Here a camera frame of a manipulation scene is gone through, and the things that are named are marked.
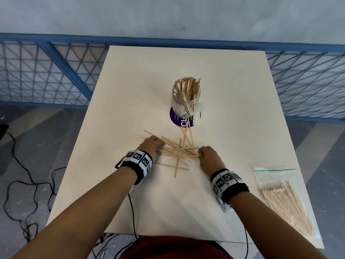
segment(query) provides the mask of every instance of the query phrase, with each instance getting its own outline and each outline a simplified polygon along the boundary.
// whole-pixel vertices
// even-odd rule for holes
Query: jar of wooden sticks
[[[184,77],[175,81],[172,88],[172,109],[178,117],[188,119],[198,112],[200,79]]]

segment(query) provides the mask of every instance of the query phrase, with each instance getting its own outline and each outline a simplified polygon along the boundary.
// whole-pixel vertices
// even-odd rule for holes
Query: purple circular label
[[[176,115],[173,108],[170,109],[170,119],[171,121],[179,127],[186,127],[188,119],[182,119]],[[193,126],[193,116],[189,118],[190,127]]]

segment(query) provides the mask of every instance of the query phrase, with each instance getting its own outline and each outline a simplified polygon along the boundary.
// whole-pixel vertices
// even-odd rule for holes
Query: glass jar
[[[199,99],[201,91],[199,91],[198,97],[192,101],[184,101],[175,95],[175,92],[172,91],[172,109],[175,114],[182,118],[188,119],[192,117],[194,113],[197,113],[199,110]]]

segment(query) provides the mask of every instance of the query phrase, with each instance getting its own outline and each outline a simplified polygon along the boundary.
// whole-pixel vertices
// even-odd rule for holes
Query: hand
[[[152,157],[152,162],[154,162],[161,154],[159,149],[165,145],[165,142],[156,136],[152,135],[150,138],[146,138],[137,148],[137,150],[148,152]]]
[[[200,167],[204,173],[211,177],[216,171],[226,168],[218,153],[211,146],[199,148]]]

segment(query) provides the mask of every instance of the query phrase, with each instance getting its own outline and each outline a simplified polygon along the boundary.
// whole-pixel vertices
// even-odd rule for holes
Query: concrete floor
[[[15,154],[32,173],[34,181],[46,182],[50,181],[52,170],[68,164],[85,113],[86,110],[0,107],[0,124],[10,125],[9,131],[17,141]],[[325,245],[321,251],[329,259],[340,258],[345,253],[345,125],[315,122],[287,124]],[[25,171],[12,158],[12,145],[13,141],[7,135],[0,141],[1,204],[6,199],[6,188],[11,181],[28,181]],[[64,170],[56,173],[58,185],[63,173]],[[33,188],[22,185],[11,188],[6,208],[13,217],[25,218],[34,209]],[[39,208],[29,220],[38,222],[39,230],[42,230],[48,219],[49,195],[49,187],[39,187]],[[115,237],[107,245],[104,259],[113,258],[120,248],[133,240],[132,235]],[[25,239],[18,222],[9,220],[1,209],[2,258],[10,258],[24,244]],[[256,254],[255,249],[255,246],[250,248],[248,259],[262,258],[260,253]],[[236,244],[233,247],[229,244],[226,250],[235,259],[244,258],[245,246]]]

